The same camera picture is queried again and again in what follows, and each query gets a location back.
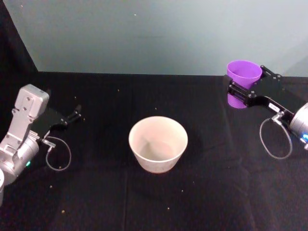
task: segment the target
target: purple cup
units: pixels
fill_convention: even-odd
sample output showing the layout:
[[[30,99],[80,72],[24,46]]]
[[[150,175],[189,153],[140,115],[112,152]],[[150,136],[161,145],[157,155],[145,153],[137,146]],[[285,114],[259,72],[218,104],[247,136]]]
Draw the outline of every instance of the purple cup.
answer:
[[[260,79],[262,69],[257,64],[250,61],[237,60],[228,63],[227,75],[237,84],[249,89],[254,82]],[[246,108],[242,101],[230,94],[228,94],[228,103],[235,108]]]

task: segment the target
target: white cable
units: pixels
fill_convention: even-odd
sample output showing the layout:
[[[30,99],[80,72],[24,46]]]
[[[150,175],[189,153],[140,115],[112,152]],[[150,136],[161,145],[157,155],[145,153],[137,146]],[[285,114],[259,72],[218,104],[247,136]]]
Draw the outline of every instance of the white cable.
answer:
[[[44,139],[49,135],[50,130],[45,134]]]
[[[266,145],[265,145],[265,143],[264,143],[264,141],[263,141],[263,139],[262,139],[262,128],[263,128],[264,124],[265,124],[266,122],[268,122],[269,120],[271,120],[271,118],[265,119],[265,120],[262,122],[261,126],[260,126],[260,132],[259,132],[259,134],[260,134],[261,142],[262,142],[262,144],[263,144],[265,150],[267,151],[267,153],[268,153],[271,157],[273,157],[273,158],[275,158],[275,159],[277,159],[277,160],[284,160],[284,159],[288,158],[288,157],[291,155],[292,150],[293,150],[291,137],[290,137],[290,135],[289,135],[287,129],[285,129],[285,127],[284,127],[282,124],[278,124],[280,127],[282,127],[282,129],[284,130],[284,132],[285,132],[285,134],[286,134],[286,136],[287,136],[287,138],[288,138],[288,141],[289,141],[289,144],[290,144],[290,151],[289,151],[289,153],[288,153],[286,156],[283,156],[283,157],[278,157],[278,156],[273,155],[273,154],[268,150],[268,148],[266,147]]]
[[[64,168],[57,169],[57,168],[54,168],[53,166],[51,166],[51,165],[49,164],[49,162],[48,162],[49,153],[50,153],[50,151],[51,151],[51,148],[50,148],[50,149],[47,151],[47,154],[46,154],[46,164],[47,164],[48,167],[50,167],[52,170],[57,171],[57,172],[61,172],[61,171],[66,170],[66,169],[70,166],[71,160],[72,160],[72,153],[71,153],[71,149],[69,148],[68,144],[67,144],[64,140],[61,140],[60,138],[57,138],[57,137],[54,137],[54,136],[48,136],[48,137],[46,137],[46,138],[51,138],[51,139],[55,139],[55,140],[58,140],[58,141],[62,141],[62,142],[66,145],[66,147],[67,147],[67,149],[68,149],[68,152],[69,152],[69,161],[68,161],[68,164],[67,164]]]

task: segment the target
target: black cloth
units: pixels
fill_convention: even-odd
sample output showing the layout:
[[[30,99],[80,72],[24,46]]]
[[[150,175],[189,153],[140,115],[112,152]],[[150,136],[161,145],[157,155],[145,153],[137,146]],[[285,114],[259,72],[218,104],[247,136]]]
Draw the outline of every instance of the black cloth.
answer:
[[[57,173],[41,146],[13,184],[5,187],[0,230],[289,231],[308,228],[308,157],[292,138],[284,161],[259,139],[261,107],[228,106],[228,80],[212,76],[76,73],[1,74],[0,135],[4,137],[18,90],[27,83],[51,89],[49,107],[64,115],[80,103],[85,121],[55,135],[72,150]],[[285,78],[308,101],[308,78]],[[143,170],[128,144],[131,127],[147,116],[167,116],[188,133],[188,147],[164,174]],[[283,132],[264,127],[267,145],[286,154]],[[56,142],[54,164],[67,151]]]
[[[0,71],[37,72],[3,0],[0,0]]]

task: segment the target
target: gray wall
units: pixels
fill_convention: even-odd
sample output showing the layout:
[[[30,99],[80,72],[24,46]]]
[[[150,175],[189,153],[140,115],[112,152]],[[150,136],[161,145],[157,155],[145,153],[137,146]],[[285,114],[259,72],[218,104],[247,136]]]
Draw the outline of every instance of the gray wall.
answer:
[[[308,76],[307,0],[4,0],[40,71]]]

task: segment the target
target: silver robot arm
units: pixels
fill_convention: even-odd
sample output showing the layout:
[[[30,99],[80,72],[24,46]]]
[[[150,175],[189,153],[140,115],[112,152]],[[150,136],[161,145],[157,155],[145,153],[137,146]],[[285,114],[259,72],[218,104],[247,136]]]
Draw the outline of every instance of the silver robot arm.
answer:
[[[49,95],[28,84],[19,90],[10,128],[0,143],[0,169],[4,185],[13,183],[39,151],[39,137],[31,131],[32,123],[45,111]]]
[[[27,163],[39,152],[39,144],[51,148],[55,144],[45,140],[53,127],[66,128],[69,123],[81,117],[79,105],[72,115],[63,117],[47,108],[49,95],[28,84],[19,90],[9,130],[0,143],[0,206],[3,187],[13,183]]]

